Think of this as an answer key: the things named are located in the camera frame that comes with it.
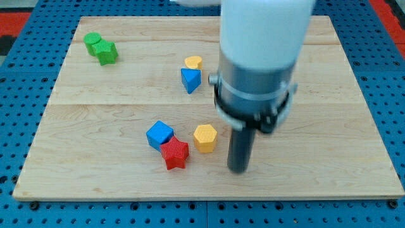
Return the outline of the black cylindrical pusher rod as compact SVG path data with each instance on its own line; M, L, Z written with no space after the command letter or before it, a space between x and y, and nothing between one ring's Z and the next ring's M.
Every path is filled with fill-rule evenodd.
M241 174L247 170L255 133L256 130L252 128L232 129L227 158L231 172Z

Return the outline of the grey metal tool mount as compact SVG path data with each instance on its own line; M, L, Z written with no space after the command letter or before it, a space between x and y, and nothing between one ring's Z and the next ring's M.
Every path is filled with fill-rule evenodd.
M220 51L218 71L209 75L215 108L233 129L257 129L271 134L289 115L297 84L295 64L275 69L253 69L232 62Z

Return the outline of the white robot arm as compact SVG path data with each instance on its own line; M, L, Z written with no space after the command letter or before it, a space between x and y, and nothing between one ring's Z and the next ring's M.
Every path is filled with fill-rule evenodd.
M290 113L292 73L315 0L176 0L220 6L218 70L208 77L215 108L232 128L227 167L246 171L257 131L272 134Z

